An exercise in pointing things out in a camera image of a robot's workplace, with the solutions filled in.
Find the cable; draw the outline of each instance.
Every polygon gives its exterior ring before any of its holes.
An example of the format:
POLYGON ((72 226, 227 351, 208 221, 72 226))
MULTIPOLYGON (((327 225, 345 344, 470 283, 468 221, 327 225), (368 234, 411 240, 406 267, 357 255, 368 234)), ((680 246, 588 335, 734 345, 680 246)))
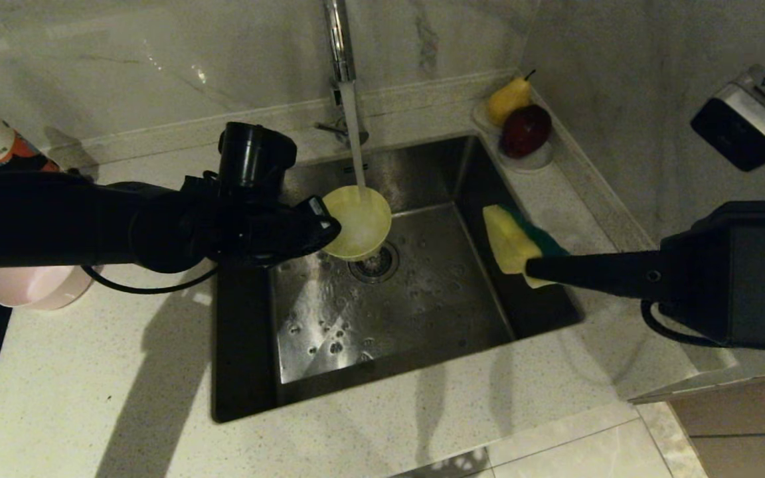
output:
POLYGON ((687 335, 686 333, 675 332, 674 330, 668 329, 668 327, 664 326, 655 318, 653 318, 653 314, 651 314, 652 306, 652 301, 643 300, 643 303, 641 303, 641 312, 643 312, 643 320, 647 326, 651 327, 651 330, 655 331, 656 333, 661 334, 667 339, 671 339, 682 344, 698 345, 699 347, 722 347, 722 345, 717 344, 713 340, 699 337, 697 335, 687 335))
POLYGON ((84 272, 88 274, 88 276, 91 276, 91 278, 93 278, 94 281, 97 281, 98 283, 105 285, 106 287, 109 287, 118 291, 124 291, 125 293, 139 293, 141 295, 149 295, 154 293, 172 293, 172 291, 180 291, 188 287, 194 287, 194 285, 200 284, 200 282, 204 282, 207 279, 209 279, 211 276, 218 273, 219 269, 220 269, 220 264, 215 266, 214 269, 209 270, 209 272, 206 272, 202 276, 199 276, 199 278, 194 279, 193 281, 188 281, 188 282, 179 284, 179 285, 170 285, 170 287, 140 288, 140 287, 130 287, 129 285, 122 285, 114 281, 109 281, 109 279, 106 279, 106 278, 103 278, 103 276, 100 276, 100 273, 98 273, 92 267, 82 266, 82 270, 84 270, 84 272))

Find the white dish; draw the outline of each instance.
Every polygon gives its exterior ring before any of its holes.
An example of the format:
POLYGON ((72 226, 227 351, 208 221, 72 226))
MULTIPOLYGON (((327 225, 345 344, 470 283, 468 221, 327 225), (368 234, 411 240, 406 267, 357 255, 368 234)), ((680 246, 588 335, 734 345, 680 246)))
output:
POLYGON ((54 311, 78 299, 92 281, 79 266, 0 267, 0 304, 54 311))
POLYGON ((477 105, 473 107, 471 110, 471 119, 473 119, 477 126, 486 133, 501 136, 501 128, 495 126, 492 121, 489 121, 489 113, 486 112, 485 100, 481 100, 480 103, 477 103, 477 105))
POLYGON ((499 148, 498 157, 501 158, 501 164, 503 164, 506 169, 509 169, 514 173, 522 173, 523 175, 526 175, 526 173, 540 171, 551 163, 553 160, 553 146, 551 145, 551 141, 547 140, 544 145, 539 146, 539 149, 519 159, 508 157, 508 155, 503 154, 503 151, 499 148))

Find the faucet handle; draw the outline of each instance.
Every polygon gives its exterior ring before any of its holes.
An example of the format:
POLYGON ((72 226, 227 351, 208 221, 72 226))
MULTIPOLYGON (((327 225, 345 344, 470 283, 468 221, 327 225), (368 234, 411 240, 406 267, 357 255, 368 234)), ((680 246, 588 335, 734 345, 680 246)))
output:
MULTIPOLYGON (((346 121, 344 118, 338 118, 329 124, 323 122, 316 122, 315 127, 321 131, 328 131, 334 133, 336 138, 346 146, 350 146, 350 135, 347 130, 346 121)), ((359 145, 364 145, 370 138, 370 133, 365 131, 363 127, 359 127, 359 145)))

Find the bowl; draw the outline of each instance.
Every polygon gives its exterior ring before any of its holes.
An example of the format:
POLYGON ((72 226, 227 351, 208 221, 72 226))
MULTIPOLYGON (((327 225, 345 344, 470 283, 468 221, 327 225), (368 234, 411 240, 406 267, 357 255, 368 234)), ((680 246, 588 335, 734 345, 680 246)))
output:
POLYGON ((54 311, 78 299, 92 281, 80 266, 0 267, 0 304, 54 311))
POLYGON ((340 187, 324 196, 329 214, 341 223, 341 233, 325 253, 349 262, 366 260, 379 251, 391 230, 391 207, 382 194, 357 185, 340 187))

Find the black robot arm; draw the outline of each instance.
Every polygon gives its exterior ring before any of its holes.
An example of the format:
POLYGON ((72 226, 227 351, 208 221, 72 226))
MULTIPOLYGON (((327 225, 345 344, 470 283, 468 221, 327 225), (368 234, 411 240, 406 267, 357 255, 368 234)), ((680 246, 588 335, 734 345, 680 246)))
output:
MULTIPOLYGON (((735 167, 765 164, 765 69, 752 66, 718 91, 692 127, 735 167)), ((534 278, 642 299, 655 332, 692 345, 765 349, 765 201, 728 202, 661 241, 659 251, 529 260, 534 278), (651 309, 703 337, 659 323, 651 309)))
POLYGON ((0 172, 0 267, 140 264, 182 272, 203 258, 272 266, 331 242, 340 224, 321 199, 277 202, 297 146, 260 126, 228 123, 220 173, 181 191, 94 185, 66 173, 0 172))

